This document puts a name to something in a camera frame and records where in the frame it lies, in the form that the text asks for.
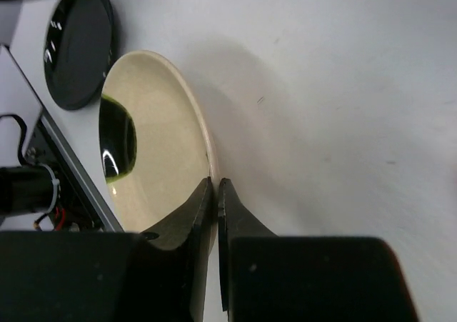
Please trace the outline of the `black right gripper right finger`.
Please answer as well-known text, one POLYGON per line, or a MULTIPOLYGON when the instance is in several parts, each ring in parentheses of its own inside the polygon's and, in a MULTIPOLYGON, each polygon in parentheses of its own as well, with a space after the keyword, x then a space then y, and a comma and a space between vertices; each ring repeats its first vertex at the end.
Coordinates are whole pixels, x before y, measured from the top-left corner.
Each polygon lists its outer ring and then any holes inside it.
POLYGON ((219 186, 219 273, 230 321, 417 321, 400 263, 370 236, 277 236, 219 186))

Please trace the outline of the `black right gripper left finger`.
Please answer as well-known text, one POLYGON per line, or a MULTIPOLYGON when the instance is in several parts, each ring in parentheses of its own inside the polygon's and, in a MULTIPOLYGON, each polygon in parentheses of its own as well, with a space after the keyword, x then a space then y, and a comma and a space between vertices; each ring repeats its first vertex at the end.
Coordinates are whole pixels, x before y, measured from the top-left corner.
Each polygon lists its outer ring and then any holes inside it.
POLYGON ((211 180, 143 233, 4 231, 3 321, 201 321, 211 180))

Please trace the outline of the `cream plate with black patch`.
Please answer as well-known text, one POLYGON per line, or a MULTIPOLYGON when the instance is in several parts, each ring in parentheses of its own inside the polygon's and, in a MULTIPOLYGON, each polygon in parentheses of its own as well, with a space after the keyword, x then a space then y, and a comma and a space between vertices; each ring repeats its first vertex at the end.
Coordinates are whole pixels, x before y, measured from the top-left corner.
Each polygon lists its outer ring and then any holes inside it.
POLYGON ((171 215, 201 180, 221 180, 204 113, 180 71, 147 50, 121 56, 99 108, 99 145, 111 207, 126 232, 171 215))

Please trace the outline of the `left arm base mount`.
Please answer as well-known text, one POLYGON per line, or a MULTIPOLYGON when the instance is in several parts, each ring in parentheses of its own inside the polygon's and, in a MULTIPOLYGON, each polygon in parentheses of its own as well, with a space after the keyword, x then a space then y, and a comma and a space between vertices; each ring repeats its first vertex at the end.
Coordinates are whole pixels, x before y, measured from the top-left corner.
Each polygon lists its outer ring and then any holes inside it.
POLYGON ((5 46, 1 47, 1 230, 123 230, 5 46))

